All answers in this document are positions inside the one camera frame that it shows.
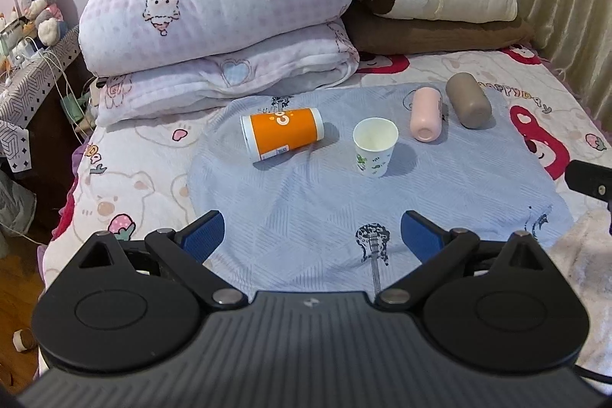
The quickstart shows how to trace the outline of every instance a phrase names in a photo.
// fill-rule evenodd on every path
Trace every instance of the barcode label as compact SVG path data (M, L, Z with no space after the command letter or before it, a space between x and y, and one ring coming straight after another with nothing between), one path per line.
M284 145L282 147L279 147L278 149L273 149L272 151L268 151L265 154L261 155L261 159L268 159L271 158L273 156L278 156L279 154L283 154L285 152L289 151L289 146L288 145Z

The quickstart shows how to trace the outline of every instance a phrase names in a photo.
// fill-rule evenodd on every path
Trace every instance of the black cable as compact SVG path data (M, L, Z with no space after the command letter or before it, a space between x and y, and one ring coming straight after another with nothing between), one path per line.
M608 377L604 374L598 374L597 372L592 372L578 365L574 365L574 373L585 379L595 380L597 382L601 382L602 384L612 384L612 377Z

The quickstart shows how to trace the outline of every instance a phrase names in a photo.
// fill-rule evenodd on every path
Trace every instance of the black device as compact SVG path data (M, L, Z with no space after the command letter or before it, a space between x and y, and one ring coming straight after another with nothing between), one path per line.
M528 232L482 241L407 211L402 238L423 264L373 303L258 292L249 304L198 261L223 227L212 211L144 241L90 237L34 311L51 369L15 406L608 406L574 372L586 310Z

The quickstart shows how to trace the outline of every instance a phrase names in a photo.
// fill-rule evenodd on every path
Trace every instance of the silver bolt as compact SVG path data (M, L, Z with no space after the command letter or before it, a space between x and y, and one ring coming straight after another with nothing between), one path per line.
M212 299L219 304L236 304L243 299L243 293L238 289L219 289L213 292Z
M403 289L385 289L380 293L381 300L387 304L406 304L410 300L410 293Z

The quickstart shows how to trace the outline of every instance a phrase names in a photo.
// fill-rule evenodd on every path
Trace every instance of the blue cloth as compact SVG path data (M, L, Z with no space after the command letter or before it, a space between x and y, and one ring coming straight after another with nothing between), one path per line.
M442 84L436 86L445 102ZM421 84L327 89L290 99L232 102L200 138L189 172L197 215L225 217L213 271L254 295L265 291L367 291L370 297L420 262L402 242L400 221L416 210L442 228L465 227L482 239L534 231L549 247L571 226L564 200L512 125L504 98L487 92L494 120L463 128L452 107L441 137L412 138L410 103ZM325 138L252 164L240 116L317 107ZM353 128L382 117L400 131L387 174L359 174Z

